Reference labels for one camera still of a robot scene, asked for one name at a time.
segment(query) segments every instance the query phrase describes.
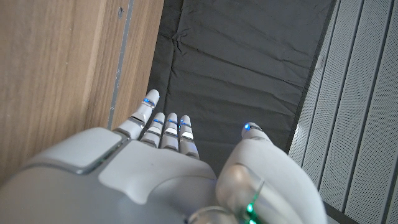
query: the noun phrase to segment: robotic hand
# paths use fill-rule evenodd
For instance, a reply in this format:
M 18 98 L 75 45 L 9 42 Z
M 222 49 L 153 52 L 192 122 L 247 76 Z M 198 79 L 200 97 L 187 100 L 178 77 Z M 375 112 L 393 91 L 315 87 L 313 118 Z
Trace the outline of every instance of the robotic hand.
M 312 181 L 254 123 L 218 180 L 188 116 L 158 113 L 139 140 L 158 99 L 32 158 L 0 189 L 0 223 L 326 223 Z

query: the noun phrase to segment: black mat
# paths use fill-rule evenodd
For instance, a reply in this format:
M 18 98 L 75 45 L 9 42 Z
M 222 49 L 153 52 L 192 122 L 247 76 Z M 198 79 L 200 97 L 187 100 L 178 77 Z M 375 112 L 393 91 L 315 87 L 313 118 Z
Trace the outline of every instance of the black mat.
M 148 90 L 155 112 L 191 117 L 201 160 L 218 175 L 243 125 L 285 150 L 333 0 L 165 0 Z

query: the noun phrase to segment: silver metal finger segment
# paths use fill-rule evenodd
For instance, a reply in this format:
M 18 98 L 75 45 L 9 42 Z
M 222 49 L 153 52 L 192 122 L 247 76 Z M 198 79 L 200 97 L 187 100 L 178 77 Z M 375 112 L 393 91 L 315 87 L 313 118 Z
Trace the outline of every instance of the silver metal finger segment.
M 175 113 L 170 113 L 165 120 L 160 148 L 171 149 L 178 152 L 177 115 Z
M 182 116 L 182 118 L 180 120 L 180 125 L 178 127 L 180 130 L 180 134 L 179 134 L 180 138 L 190 139 L 193 141 L 191 119 L 187 115 Z
M 137 111 L 117 127 L 115 131 L 119 131 L 131 139 L 138 139 L 158 100 L 159 92 L 157 90 L 148 92 Z
M 193 142 L 191 119 L 187 115 L 181 117 L 179 128 L 180 153 L 199 159 L 197 146 Z
M 148 130 L 141 138 L 141 142 L 144 142 L 150 146 L 158 147 L 160 142 L 160 135 L 162 134 L 164 124 L 164 114 L 157 113 L 152 120 Z
M 258 126 L 256 123 L 248 122 L 243 126 L 242 129 L 242 138 L 243 139 L 258 139 L 258 140 L 266 140 L 270 141 L 269 137 L 266 133 Z
M 131 118 L 142 121 L 144 125 L 148 122 L 152 110 L 155 109 L 157 102 L 159 101 L 159 92 L 157 90 L 151 90 L 148 92 L 137 111 L 131 115 Z

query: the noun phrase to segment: wooden wall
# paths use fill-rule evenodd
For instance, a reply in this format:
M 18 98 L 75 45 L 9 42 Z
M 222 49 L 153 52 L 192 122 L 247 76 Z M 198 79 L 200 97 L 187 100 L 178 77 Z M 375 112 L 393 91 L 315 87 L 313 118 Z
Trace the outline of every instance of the wooden wall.
M 115 127 L 134 111 L 162 7 L 163 0 L 0 0 L 0 184 L 47 147 Z

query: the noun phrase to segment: green led light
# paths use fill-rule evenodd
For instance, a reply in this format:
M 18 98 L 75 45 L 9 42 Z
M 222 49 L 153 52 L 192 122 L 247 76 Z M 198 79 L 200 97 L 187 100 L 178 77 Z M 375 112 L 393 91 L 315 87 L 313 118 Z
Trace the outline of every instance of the green led light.
M 253 212 L 253 205 L 250 203 L 247 208 L 248 212 Z

